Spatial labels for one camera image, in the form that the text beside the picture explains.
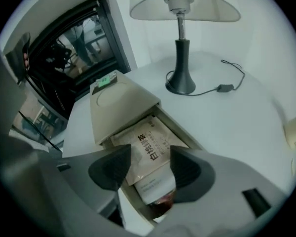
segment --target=white lampshade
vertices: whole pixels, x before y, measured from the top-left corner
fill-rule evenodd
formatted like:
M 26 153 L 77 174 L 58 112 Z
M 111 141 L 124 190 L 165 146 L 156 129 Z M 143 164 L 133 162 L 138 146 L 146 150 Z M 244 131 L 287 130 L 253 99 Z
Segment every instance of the white lampshade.
M 185 20 L 235 22 L 240 19 L 236 0 L 194 0 Z M 130 16 L 140 20 L 176 20 L 164 0 L 130 0 Z

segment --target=white table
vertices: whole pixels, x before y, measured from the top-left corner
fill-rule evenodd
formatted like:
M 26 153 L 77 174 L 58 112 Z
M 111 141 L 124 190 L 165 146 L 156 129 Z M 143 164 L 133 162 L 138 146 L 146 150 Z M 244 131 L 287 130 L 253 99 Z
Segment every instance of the white table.
M 237 86 L 241 79 L 242 74 L 233 66 L 220 62 L 220 57 L 198 52 L 190 54 L 189 59 L 190 73 L 196 84 L 194 93 L 219 84 Z M 245 162 L 289 195 L 296 184 L 296 173 L 292 175 L 293 159 L 296 168 L 296 152 L 286 143 L 281 120 L 263 85 L 246 72 L 237 91 L 211 92 L 197 97 L 175 95 L 165 88 L 165 75 L 174 67 L 175 58 L 169 58 L 126 75 L 160 98 L 162 108 L 205 150 Z M 94 144 L 88 94 L 74 104 L 63 157 L 100 149 Z M 121 191 L 119 195 L 126 229 L 146 234 L 151 226 L 138 218 Z

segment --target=box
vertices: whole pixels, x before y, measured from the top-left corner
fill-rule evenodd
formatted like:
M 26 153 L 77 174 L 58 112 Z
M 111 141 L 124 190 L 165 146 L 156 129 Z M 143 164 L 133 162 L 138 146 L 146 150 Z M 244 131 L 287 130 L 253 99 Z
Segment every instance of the box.
M 188 147 L 201 150 L 201 145 L 194 140 L 161 107 L 161 101 L 116 71 L 117 82 L 97 93 L 90 92 L 90 106 L 94 141 L 107 149 L 113 147 L 110 137 L 134 125 L 148 115 L 158 117 Z M 122 190 L 136 211 L 156 225 L 156 214 L 143 203 L 134 186 L 124 181 Z

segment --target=flower pot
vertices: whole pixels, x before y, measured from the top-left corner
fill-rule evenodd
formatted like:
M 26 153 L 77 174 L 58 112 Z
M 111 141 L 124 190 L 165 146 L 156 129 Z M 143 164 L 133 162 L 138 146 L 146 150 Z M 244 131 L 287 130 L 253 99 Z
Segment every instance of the flower pot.
M 285 137 L 288 145 L 291 149 L 296 148 L 296 118 L 288 121 L 287 124 L 284 125 Z

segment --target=black lamp base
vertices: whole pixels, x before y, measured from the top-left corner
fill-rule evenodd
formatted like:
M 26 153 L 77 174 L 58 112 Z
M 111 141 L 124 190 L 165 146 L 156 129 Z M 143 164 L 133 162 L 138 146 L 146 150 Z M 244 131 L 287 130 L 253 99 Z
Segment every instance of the black lamp base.
M 191 94 L 195 90 L 195 83 L 188 71 L 189 40 L 176 40 L 176 48 L 176 68 L 166 82 L 166 88 L 172 93 Z

